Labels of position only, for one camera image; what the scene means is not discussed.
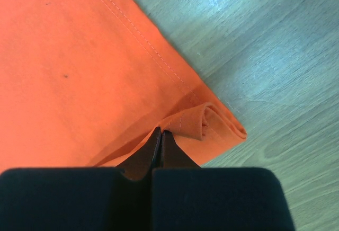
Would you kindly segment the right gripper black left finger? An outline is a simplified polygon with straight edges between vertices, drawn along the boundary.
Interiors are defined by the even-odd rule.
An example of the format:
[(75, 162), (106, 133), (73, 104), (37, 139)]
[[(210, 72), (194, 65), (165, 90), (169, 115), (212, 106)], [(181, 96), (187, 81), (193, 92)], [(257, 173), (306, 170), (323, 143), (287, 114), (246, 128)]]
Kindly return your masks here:
[(116, 167), (1, 174), (1, 230), (150, 230), (151, 170), (162, 133)]

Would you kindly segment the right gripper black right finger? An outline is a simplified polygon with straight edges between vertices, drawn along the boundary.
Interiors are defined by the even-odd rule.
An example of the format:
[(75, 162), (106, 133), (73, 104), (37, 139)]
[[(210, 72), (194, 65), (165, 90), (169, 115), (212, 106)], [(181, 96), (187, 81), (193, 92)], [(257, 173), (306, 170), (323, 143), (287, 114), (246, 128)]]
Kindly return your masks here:
[(153, 230), (294, 230), (278, 178), (259, 167), (201, 168), (162, 135), (152, 173)]

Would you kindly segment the orange t shirt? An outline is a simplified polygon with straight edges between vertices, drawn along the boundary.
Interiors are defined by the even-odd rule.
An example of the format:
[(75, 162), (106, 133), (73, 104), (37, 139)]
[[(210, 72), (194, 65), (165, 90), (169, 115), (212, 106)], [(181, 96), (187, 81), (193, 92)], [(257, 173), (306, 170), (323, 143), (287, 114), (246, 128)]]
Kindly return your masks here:
[(156, 127), (199, 165), (247, 137), (133, 0), (1, 0), (1, 170), (116, 166)]

